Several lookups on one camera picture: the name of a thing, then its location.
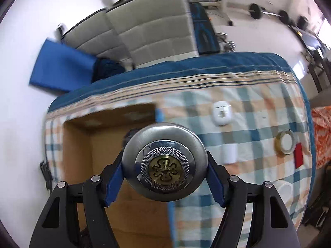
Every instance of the barbell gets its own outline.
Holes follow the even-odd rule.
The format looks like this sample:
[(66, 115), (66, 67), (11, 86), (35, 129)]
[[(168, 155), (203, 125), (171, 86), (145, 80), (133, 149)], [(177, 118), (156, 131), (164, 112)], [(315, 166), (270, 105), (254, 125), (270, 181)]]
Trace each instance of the barbell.
[(251, 4), (249, 6), (248, 11), (251, 14), (251, 17), (253, 19), (260, 19), (262, 17), (262, 14), (267, 14), (267, 15), (272, 15), (272, 16), (278, 17), (280, 19), (280, 21), (284, 24), (288, 24), (289, 20), (290, 20), (287, 12), (285, 10), (280, 10), (278, 14), (275, 14), (275, 13), (271, 13), (271, 12), (262, 10), (262, 8), (257, 4)]

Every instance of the gold emblem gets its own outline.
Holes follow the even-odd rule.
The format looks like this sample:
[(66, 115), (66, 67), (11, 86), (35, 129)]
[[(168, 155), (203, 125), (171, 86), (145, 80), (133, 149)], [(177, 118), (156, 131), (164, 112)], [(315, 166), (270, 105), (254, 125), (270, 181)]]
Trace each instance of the gold emblem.
[(178, 159), (170, 155), (161, 155), (152, 159), (148, 165), (148, 174), (159, 185), (176, 183), (183, 172)]

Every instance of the open brown box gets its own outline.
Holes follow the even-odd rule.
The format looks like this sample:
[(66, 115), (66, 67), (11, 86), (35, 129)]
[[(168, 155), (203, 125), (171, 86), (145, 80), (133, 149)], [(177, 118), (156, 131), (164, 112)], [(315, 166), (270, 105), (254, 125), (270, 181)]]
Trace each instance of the open brown box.
[[(63, 168), (69, 185), (99, 175), (112, 164), (131, 129), (155, 123), (155, 105), (104, 110), (64, 123)], [(86, 227), (83, 204), (77, 204), (80, 229)], [(124, 180), (106, 213), (121, 248), (172, 247), (167, 204), (139, 195)]]

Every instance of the red card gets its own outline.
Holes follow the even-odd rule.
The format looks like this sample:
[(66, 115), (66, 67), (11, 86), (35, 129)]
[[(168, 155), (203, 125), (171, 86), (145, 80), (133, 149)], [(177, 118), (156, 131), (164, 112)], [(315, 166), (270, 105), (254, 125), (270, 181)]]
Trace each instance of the red card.
[(303, 165), (302, 144), (300, 142), (294, 149), (294, 164), (296, 169)]

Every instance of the orange patterned cloth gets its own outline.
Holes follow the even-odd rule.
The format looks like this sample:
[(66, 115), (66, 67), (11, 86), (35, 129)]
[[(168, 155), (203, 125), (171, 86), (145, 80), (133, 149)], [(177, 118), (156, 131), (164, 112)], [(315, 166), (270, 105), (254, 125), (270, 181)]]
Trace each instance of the orange patterned cloth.
[(323, 167), (331, 160), (331, 106), (312, 109), (314, 122), (316, 168)]

